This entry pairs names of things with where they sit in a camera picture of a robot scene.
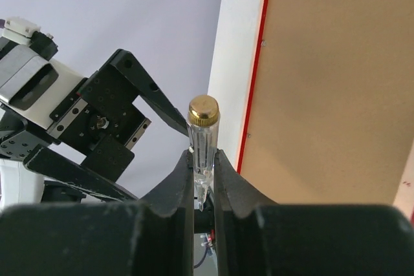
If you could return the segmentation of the clear tester screwdriver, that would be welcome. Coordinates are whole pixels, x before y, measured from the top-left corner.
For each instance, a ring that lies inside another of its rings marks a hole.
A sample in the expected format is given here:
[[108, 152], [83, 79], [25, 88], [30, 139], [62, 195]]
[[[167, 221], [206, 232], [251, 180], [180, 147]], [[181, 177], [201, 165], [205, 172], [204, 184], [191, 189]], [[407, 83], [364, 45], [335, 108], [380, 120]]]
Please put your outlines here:
[[199, 95], [188, 107], [188, 134], [193, 157], [193, 178], [199, 210], [204, 209], [208, 188], [213, 182], [214, 157], [217, 151], [220, 111], [216, 99]]

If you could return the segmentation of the red picture frame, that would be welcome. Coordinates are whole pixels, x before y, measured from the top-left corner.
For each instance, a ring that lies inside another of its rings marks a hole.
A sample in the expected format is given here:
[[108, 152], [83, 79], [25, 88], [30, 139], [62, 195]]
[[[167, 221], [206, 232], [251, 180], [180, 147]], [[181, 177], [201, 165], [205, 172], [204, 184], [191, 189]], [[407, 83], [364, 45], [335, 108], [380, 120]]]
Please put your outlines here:
[[413, 0], [268, 0], [241, 174], [279, 203], [391, 204], [413, 142]]

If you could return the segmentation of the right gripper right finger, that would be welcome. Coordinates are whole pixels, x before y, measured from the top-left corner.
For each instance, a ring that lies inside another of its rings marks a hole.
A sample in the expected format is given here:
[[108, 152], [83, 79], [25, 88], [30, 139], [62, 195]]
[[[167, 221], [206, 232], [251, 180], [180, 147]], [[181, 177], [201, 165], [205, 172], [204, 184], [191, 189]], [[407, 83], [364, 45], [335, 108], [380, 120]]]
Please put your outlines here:
[[278, 204], [215, 155], [219, 275], [412, 275], [413, 226], [378, 204]]

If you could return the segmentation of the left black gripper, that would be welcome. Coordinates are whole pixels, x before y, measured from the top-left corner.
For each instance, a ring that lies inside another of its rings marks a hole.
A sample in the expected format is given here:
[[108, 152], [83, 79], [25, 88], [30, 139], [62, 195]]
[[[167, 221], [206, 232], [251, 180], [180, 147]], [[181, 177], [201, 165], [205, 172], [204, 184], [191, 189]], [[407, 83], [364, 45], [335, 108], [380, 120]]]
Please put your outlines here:
[[[130, 51], [118, 49], [107, 62], [117, 71], [102, 69], [66, 87], [54, 83], [39, 94], [52, 79], [48, 73], [3, 105], [1, 158], [24, 160], [29, 171], [102, 201], [138, 200], [108, 180], [125, 171], [134, 158], [132, 147], [150, 124], [133, 101], [139, 95], [169, 127], [188, 137], [187, 123]], [[83, 167], [49, 149], [53, 143], [83, 154]]]

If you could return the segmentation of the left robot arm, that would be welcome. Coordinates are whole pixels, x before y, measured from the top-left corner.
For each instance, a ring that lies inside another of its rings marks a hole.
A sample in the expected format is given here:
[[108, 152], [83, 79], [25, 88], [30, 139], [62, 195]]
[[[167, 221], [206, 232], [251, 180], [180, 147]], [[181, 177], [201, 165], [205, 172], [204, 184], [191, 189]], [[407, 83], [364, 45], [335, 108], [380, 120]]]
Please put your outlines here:
[[39, 202], [46, 178], [103, 201], [131, 200], [117, 180], [150, 124], [137, 98], [186, 134], [182, 114], [126, 50], [84, 78], [44, 52], [3, 48], [1, 207]]

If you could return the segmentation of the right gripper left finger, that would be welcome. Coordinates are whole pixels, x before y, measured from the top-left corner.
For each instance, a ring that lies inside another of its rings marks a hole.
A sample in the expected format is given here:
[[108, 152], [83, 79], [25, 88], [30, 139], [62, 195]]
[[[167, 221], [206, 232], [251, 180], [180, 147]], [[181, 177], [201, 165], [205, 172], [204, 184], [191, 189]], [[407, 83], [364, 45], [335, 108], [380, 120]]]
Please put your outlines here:
[[192, 156], [140, 200], [41, 203], [1, 214], [2, 275], [192, 275]]

